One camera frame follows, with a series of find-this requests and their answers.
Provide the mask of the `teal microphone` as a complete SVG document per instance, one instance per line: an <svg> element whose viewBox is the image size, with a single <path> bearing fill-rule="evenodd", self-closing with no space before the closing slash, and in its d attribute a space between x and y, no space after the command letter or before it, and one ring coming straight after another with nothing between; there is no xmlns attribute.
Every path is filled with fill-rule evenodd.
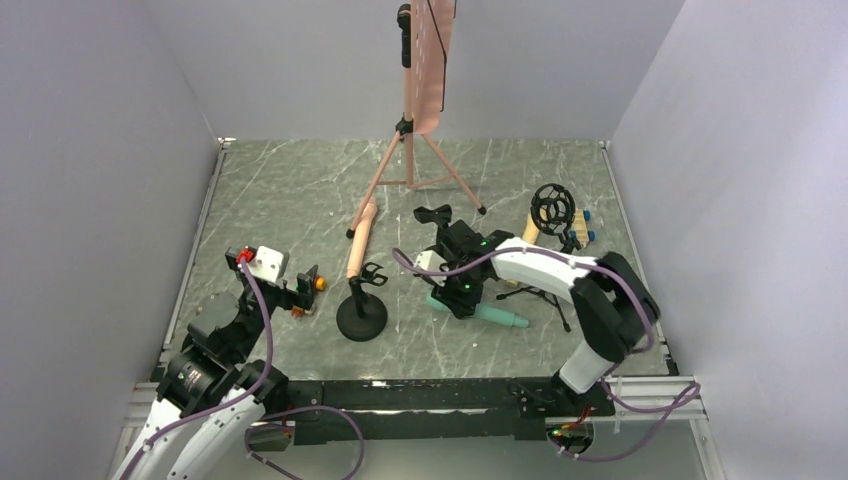
<svg viewBox="0 0 848 480"><path fill-rule="evenodd" d="M452 310L440 302L439 300L428 296L426 298L426 304L433 308L434 310L451 313ZM458 319L468 319L475 318L483 321L487 321L490 323L506 326L506 327L514 327L514 328L528 328L529 320L525 317L517 315L515 313L494 307L492 305L480 303L475 307L473 313L469 315L460 315Z"/></svg>

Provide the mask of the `pink microphone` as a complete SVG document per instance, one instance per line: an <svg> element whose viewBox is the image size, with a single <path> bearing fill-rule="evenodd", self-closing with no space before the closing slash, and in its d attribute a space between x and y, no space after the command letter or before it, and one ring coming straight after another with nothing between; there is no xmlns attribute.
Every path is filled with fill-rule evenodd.
<svg viewBox="0 0 848 480"><path fill-rule="evenodd" d="M362 216L354 229L354 236L346 268L347 279L357 276L362 268L371 227L377 212L378 206L376 199L371 197L366 203Z"/></svg>

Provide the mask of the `black round-base mic stand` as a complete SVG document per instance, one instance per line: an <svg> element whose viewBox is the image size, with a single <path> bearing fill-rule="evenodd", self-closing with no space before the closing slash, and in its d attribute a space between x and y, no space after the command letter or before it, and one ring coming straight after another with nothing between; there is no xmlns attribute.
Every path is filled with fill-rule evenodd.
<svg viewBox="0 0 848 480"><path fill-rule="evenodd" d="M425 206L417 207L413 210L413 216L420 224L435 224L436 236L435 244L452 248L456 246L456 237L452 231L452 207L449 204L441 205L435 209L430 209Z"/></svg>
<svg viewBox="0 0 848 480"><path fill-rule="evenodd" d="M381 269L381 265L368 262L348 280L350 296L339 305L336 324L340 333L349 340L373 340L387 325L388 311L384 302L363 289L364 284L382 287L388 281L388 277L380 273Z"/></svg>

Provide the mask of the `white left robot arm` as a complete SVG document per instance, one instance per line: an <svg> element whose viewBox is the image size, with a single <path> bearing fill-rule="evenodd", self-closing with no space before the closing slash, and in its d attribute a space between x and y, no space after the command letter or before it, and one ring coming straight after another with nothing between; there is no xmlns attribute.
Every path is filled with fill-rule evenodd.
<svg viewBox="0 0 848 480"><path fill-rule="evenodd" d="M265 329L265 313L310 310L326 281L312 266L290 290L262 278L250 283L239 265L231 268L242 293L212 293L198 305L114 478L199 479L254 421L292 405L288 377L268 360L247 358Z"/></svg>

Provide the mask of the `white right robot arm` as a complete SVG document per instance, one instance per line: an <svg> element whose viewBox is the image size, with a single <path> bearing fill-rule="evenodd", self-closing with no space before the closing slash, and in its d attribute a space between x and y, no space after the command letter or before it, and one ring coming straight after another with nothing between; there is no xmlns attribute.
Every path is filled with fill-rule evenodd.
<svg viewBox="0 0 848 480"><path fill-rule="evenodd" d="M513 280L568 300L582 340L553 375L555 388L581 396L630 355L652 347L661 310L619 253L574 255L495 230L487 236L457 221L437 232L414 265L432 296L457 318L473 315L488 280Z"/></svg>

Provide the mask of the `pink music stand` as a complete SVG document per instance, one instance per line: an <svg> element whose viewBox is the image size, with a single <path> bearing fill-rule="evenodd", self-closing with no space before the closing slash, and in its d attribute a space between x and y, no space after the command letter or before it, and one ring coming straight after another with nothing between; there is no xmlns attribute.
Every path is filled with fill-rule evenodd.
<svg viewBox="0 0 848 480"><path fill-rule="evenodd" d="M456 18L455 1L408 1L397 11L396 21L401 31L401 67L403 71L403 111L395 126L389 145L353 216L346 237L352 239L377 187L401 185L418 189L448 180L455 181L474 204L479 214L487 207L473 193L456 167L446 157L432 137L445 106L446 71ZM447 174L430 180L415 180L415 139L423 139L441 161ZM401 180L385 180L383 174L399 144L405 175Z"/></svg>

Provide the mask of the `yellow microphone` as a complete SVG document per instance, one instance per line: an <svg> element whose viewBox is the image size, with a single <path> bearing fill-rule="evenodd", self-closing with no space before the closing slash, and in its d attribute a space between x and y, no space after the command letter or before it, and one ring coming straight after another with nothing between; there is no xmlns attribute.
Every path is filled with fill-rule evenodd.
<svg viewBox="0 0 848 480"><path fill-rule="evenodd" d="M533 221L533 217L530 213L527 214L525 228L521 235L521 239L530 245L535 245L540 234L540 230L537 228Z"/></svg>

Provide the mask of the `beige toy car blue wheels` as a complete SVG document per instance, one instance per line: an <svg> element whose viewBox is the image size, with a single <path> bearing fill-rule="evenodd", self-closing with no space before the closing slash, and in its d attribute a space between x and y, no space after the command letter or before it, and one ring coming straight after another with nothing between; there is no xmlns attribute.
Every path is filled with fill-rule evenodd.
<svg viewBox="0 0 848 480"><path fill-rule="evenodd" d="M579 210L575 213L572 221L569 238L580 248L586 247L595 240L595 232L590 229L591 213L588 209Z"/></svg>

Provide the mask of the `black shock mount tripod stand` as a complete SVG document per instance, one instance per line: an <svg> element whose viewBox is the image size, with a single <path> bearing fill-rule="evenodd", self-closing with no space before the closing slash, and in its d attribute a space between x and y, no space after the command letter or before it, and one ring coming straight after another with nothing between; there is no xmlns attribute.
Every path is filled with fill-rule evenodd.
<svg viewBox="0 0 848 480"><path fill-rule="evenodd" d="M561 244L560 252L565 254L571 254L575 250L582 249L569 238L570 227L576 212L577 209L571 192L563 185L556 183L547 183L539 187L531 199L529 209L529 213L532 215L540 233L557 237ZM562 320L565 332L571 332L571 327L565 318L557 296L531 286L517 288L517 281L509 281L508 284L514 286L514 289L507 293L497 294L497 300L504 300L521 293L538 297L554 307Z"/></svg>

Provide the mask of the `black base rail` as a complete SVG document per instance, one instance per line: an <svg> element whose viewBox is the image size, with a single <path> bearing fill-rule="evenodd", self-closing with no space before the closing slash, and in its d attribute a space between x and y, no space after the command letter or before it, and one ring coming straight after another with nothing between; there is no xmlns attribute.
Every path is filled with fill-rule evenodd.
<svg viewBox="0 0 848 480"><path fill-rule="evenodd" d="M602 391L567 399L547 377L293 380L290 416L298 445L331 441L503 437L543 440L550 426L584 412L610 416Z"/></svg>

